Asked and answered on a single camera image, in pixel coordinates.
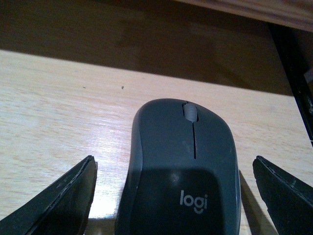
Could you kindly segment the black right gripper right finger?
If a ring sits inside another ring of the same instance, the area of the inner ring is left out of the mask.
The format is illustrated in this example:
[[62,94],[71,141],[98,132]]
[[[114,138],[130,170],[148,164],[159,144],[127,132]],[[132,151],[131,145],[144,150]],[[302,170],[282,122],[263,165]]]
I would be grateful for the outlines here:
[[313,188],[262,156],[253,161],[262,200],[280,235],[313,233]]

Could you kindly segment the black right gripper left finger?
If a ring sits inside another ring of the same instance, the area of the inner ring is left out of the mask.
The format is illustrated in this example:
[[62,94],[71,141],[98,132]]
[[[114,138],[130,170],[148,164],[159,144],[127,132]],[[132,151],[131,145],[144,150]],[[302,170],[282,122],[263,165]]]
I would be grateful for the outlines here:
[[25,205],[0,221],[2,235],[82,235],[97,178],[97,163],[87,156]]

